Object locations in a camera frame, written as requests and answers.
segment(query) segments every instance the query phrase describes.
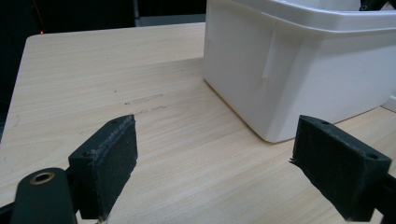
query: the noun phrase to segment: light wooden tabletop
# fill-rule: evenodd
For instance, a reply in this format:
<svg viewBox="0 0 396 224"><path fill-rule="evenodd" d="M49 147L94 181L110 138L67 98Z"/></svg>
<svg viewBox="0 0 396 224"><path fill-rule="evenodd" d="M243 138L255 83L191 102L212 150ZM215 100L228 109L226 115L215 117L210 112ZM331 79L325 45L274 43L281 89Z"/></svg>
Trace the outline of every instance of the light wooden tabletop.
<svg viewBox="0 0 396 224"><path fill-rule="evenodd" d="M294 141L261 140L203 80L204 34L193 23L29 38L0 145L0 206L23 177L66 168L103 124L135 114L138 163L109 223L345 223L289 163ZM396 159L395 124L379 107L337 126Z"/></svg>

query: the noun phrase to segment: wooden table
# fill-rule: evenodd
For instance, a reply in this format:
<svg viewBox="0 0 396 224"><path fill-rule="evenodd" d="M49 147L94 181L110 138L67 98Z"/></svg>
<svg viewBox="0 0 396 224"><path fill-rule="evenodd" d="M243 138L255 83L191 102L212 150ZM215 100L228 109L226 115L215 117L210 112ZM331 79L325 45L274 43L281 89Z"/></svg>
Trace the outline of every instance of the wooden table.
<svg viewBox="0 0 396 224"><path fill-rule="evenodd" d="M194 23L29 38L0 148L0 205L24 176L66 168L108 120L135 114L138 163L109 223L345 223L288 162L293 140L261 140L203 80L204 33ZM379 107L337 126L396 159L395 124Z"/></svg>

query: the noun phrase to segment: black 3d printed part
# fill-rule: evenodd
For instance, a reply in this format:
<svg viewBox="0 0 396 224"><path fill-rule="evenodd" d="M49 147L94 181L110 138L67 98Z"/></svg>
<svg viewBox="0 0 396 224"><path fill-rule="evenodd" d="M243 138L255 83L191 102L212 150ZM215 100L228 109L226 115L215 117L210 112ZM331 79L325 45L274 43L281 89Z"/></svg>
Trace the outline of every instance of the black 3d printed part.
<svg viewBox="0 0 396 224"><path fill-rule="evenodd" d="M59 168L26 176L18 185L13 207L12 224L77 223L66 172Z"/></svg>
<svg viewBox="0 0 396 224"><path fill-rule="evenodd" d="M132 170L137 149L134 116L113 119L69 156L72 181L82 196L82 218L106 219Z"/></svg>
<svg viewBox="0 0 396 224"><path fill-rule="evenodd" d="M300 116L291 163L348 221L369 221L391 159L332 124Z"/></svg>

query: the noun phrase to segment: screw hole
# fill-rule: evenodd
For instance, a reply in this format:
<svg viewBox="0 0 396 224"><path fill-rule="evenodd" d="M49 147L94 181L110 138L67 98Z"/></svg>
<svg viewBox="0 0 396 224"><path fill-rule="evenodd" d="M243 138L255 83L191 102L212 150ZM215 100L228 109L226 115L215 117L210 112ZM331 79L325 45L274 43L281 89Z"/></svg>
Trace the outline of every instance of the screw hole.
<svg viewBox="0 0 396 224"><path fill-rule="evenodd" d="M33 185L44 184L46 182L49 182L54 176L55 176L55 173L53 173L53 172L41 173L41 174L35 175L32 179L30 179L30 183Z"/></svg>
<svg viewBox="0 0 396 224"><path fill-rule="evenodd" d="M367 154L367 157L370 158L370 159L373 159L373 160L377 160L378 159L377 155L371 154L371 153Z"/></svg>
<svg viewBox="0 0 396 224"><path fill-rule="evenodd" d="M89 156L91 156L91 152L83 152L82 156L83 157L89 157Z"/></svg>

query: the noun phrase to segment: white plastic bin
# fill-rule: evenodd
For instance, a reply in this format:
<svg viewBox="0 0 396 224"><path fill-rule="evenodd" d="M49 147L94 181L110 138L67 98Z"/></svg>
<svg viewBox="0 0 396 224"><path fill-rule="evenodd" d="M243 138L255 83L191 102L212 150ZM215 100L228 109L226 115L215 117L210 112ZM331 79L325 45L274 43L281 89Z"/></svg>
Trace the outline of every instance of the white plastic bin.
<svg viewBox="0 0 396 224"><path fill-rule="evenodd" d="M360 0L208 0L205 79L263 139L337 122L396 91L396 11Z"/></svg>

